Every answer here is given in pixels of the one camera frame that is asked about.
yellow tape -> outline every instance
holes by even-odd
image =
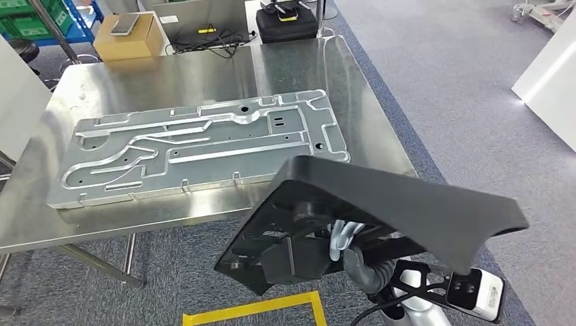
[[[294,20],[298,20],[298,17],[294,16],[294,17],[280,18],[281,22],[293,22]]]
[[[198,29],[198,34],[215,33],[216,29]]]
[[[251,314],[259,314],[262,312],[299,306],[301,304],[312,304],[314,320],[316,321],[317,326],[328,325],[326,323],[324,309],[322,309],[322,303],[318,291],[290,295],[289,297],[279,297],[277,299],[256,302],[254,304],[245,304],[244,306],[203,312],[202,314],[184,314],[182,324],[183,326],[196,326],[216,323],[218,321],[225,321],[228,319],[249,316]]]

black chair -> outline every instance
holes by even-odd
[[[36,59],[40,53],[40,48],[36,43],[29,39],[9,39],[8,44],[12,46],[14,51],[22,58],[22,60],[29,64],[32,60]],[[40,72],[32,67],[30,67],[36,76],[40,76]]]

stainless steel table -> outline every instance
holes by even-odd
[[[46,197],[77,121],[319,88],[328,92],[352,164],[415,175],[341,37],[243,47],[232,60],[194,52],[69,67],[0,195],[0,254],[58,247],[141,286],[126,269],[117,270],[71,243],[237,217],[268,184],[57,211]],[[128,255],[133,237],[130,241]]]

machined metal plate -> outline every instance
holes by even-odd
[[[80,120],[48,205],[72,209],[264,182],[298,155],[350,161],[323,90]]]

smartphone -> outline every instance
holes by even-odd
[[[112,28],[112,31],[110,31],[110,35],[128,36],[130,34],[130,32],[132,32],[132,29],[134,28],[136,21],[138,21],[138,18],[140,18],[140,15],[138,15],[138,14],[122,14],[122,15],[120,15],[120,17],[118,18],[118,21],[116,22],[116,24]]]

